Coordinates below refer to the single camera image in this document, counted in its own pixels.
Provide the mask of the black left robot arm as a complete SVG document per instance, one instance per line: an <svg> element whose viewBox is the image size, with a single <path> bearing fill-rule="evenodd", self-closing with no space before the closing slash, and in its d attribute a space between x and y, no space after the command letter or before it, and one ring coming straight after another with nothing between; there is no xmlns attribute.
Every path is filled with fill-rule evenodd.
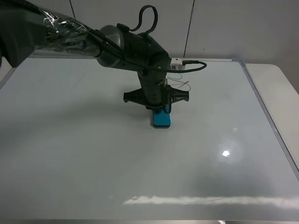
<svg viewBox="0 0 299 224"><path fill-rule="evenodd" d="M0 56L13 68L36 50L92 56L101 66L137 72L141 88L125 93L125 102L170 113L173 103L189 100L189 93L166 82L171 59L150 36L157 26L157 16L154 13L151 28L140 34L123 24L97 30L26 0L3 0Z"/></svg>

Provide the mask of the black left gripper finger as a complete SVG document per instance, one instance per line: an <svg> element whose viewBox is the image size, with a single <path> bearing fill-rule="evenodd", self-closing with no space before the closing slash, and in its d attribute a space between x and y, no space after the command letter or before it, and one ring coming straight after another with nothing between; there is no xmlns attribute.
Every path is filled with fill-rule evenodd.
<svg viewBox="0 0 299 224"><path fill-rule="evenodd" d="M170 114L172 109L172 98L168 98L167 104L164 105L165 114Z"/></svg>
<svg viewBox="0 0 299 224"><path fill-rule="evenodd" d="M158 113L163 112L162 108L151 108L151 107L147 106L146 109L151 110L153 112L153 114L158 114Z"/></svg>

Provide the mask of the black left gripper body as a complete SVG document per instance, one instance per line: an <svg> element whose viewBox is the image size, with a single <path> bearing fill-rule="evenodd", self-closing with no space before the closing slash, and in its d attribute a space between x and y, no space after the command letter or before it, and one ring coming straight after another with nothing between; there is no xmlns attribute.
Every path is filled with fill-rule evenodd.
<svg viewBox="0 0 299 224"><path fill-rule="evenodd" d="M144 70L137 75L141 87L124 93L124 102L133 102L148 109L165 109L172 103L189 100L189 92L172 88L166 83L166 72Z"/></svg>

